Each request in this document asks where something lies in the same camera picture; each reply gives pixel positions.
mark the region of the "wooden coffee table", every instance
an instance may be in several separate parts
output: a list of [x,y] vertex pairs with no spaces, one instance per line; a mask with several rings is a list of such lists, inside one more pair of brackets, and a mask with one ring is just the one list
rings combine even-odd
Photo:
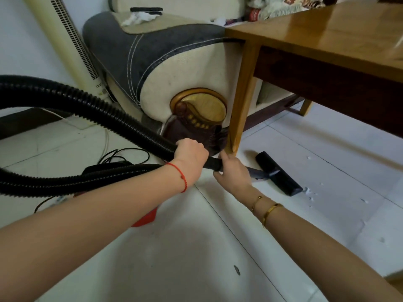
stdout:
[[345,2],[226,29],[245,40],[228,151],[257,78],[403,137],[403,5]]

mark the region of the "hand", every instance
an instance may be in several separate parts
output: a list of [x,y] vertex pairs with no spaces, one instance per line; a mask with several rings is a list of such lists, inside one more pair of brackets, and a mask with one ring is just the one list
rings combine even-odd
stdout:
[[208,151],[202,143],[189,138],[179,140],[174,159],[171,161],[183,172],[188,186],[192,186],[200,177]]
[[234,155],[228,155],[225,151],[220,153],[224,172],[213,172],[214,178],[227,192],[235,198],[237,195],[252,186],[248,169]]

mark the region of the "gold bracelet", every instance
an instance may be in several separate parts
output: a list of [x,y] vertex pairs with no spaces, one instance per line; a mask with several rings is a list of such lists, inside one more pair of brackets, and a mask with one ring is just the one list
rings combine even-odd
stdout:
[[258,203],[258,201],[259,201],[261,198],[262,198],[261,196],[258,196],[257,200],[253,203],[252,208],[251,208],[252,213],[255,211],[255,205]]
[[266,214],[263,216],[263,219],[262,219],[262,225],[263,225],[263,228],[266,228],[266,220],[267,220],[267,217],[269,216],[269,214],[275,209],[275,208],[278,208],[278,207],[284,207],[281,203],[275,203],[274,205],[272,205],[272,207],[266,212]]

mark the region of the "vacuum cleaner hose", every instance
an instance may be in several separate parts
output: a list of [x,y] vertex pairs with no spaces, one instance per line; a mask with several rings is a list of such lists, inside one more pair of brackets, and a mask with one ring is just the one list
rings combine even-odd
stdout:
[[[166,161],[174,157],[176,145],[142,126],[127,113],[71,86],[46,79],[0,75],[0,109],[40,107],[82,116],[117,133]],[[0,169],[0,193],[19,197],[49,197],[85,192],[160,167],[157,164],[131,165],[87,175],[35,178]],[[222,170],[219,159],[209,157],[205,168]]]

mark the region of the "table leg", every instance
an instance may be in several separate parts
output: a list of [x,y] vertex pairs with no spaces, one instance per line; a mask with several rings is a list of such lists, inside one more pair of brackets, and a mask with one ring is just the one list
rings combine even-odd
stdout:
[[226,152],[236,154],[241,142],[243,128],[253,93],[255,91],[257,78],[253,76],[256,60],[259,56],[260,45],[246,41],[243,46],[241,69],[239,71],[237,90],[232,108],[231,120],[229,123],[228,141]]
[[303,102],[301,109],[300,109],[300,116],[307,115],[308,112],[311,110],[313,104],[314,104],[313,101],[305,99],[305,101]]

